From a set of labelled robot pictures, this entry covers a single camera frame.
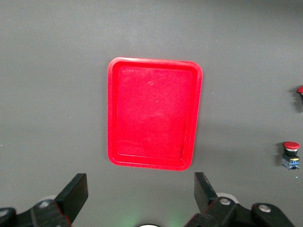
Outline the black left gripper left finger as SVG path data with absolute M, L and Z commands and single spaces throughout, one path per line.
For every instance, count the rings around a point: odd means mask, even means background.
M 76 174 L 55 196 L 17 215 L 17 227 L 71 227 L 88 199 L 86 174 Z

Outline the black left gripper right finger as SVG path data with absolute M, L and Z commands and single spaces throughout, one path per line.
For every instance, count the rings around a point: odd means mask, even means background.
M 226 196 L 218 196 L 203 172 L 195 172 L 194 197 L 199 208 L 187 227 L 292 227 L 284 212 L 268 203 L 247 209 Z

